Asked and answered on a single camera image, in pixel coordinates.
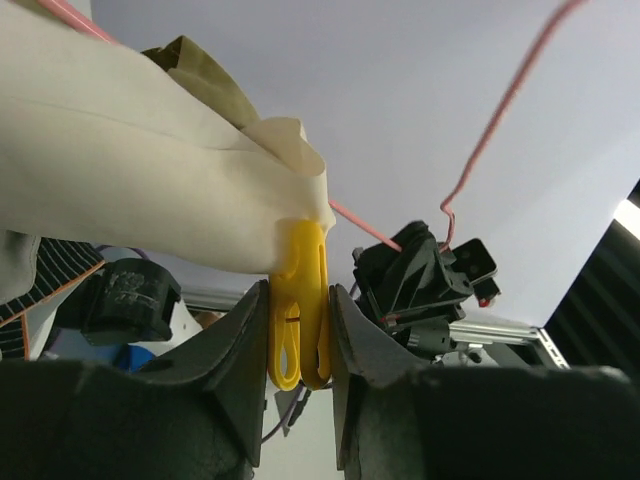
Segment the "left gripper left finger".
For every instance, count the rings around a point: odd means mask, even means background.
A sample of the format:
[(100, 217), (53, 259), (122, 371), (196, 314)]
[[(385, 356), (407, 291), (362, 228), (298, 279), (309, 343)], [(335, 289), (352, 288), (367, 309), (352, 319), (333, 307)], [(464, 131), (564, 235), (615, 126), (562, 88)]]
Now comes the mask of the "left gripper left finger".
[(269, 293), (126, 373), (84, 361), (1, 365), (5, 479), (249, 479), (260, 463)]

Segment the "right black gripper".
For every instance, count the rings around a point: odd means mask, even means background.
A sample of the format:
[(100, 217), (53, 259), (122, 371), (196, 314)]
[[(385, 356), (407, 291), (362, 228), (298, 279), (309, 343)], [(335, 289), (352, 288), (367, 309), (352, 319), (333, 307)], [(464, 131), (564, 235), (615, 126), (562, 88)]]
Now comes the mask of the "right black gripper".
[(380, 243), (355, 260), (357, 303), (391, 339), (433, 361), (453, 350), (449, 325), (465, 318), (462, 303), (475, 297), (485, 307), (500, 294), (493, 280), (497, 264), (478, 238), (442, 252), (421, 220), (392, 240), (399, 250)]

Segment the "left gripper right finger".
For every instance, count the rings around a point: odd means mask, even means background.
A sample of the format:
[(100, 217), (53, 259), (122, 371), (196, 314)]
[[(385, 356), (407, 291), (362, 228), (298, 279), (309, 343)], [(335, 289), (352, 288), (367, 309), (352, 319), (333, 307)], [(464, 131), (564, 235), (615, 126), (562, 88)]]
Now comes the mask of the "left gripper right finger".
[(330, 290), (348, 479), (635, 479), (639, 390), (611, 368), (435, 367)]

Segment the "yellow clothespin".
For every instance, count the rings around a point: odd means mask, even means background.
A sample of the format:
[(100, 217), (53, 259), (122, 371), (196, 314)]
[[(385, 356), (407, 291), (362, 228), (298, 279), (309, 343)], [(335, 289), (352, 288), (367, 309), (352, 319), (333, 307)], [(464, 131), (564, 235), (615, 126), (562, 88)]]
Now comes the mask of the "yellow clothespin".
[(284, 271), (269, 277), (267, 365), (271, 381), (283, 391), (300, 382), (318, 390), (331, 378), (325, 239), (317, 223), (296, 222)]

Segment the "olive and cream underwear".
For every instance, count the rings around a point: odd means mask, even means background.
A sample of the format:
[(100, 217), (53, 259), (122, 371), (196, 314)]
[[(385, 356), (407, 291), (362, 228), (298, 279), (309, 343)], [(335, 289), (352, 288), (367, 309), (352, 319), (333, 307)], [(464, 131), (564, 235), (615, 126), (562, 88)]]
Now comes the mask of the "olive and cream underwear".
[(294, 118), (238, 129), (142, 54), (1, 5), (1, 299), (44, 238), (281, 271), (298, 220), (335, 222)]

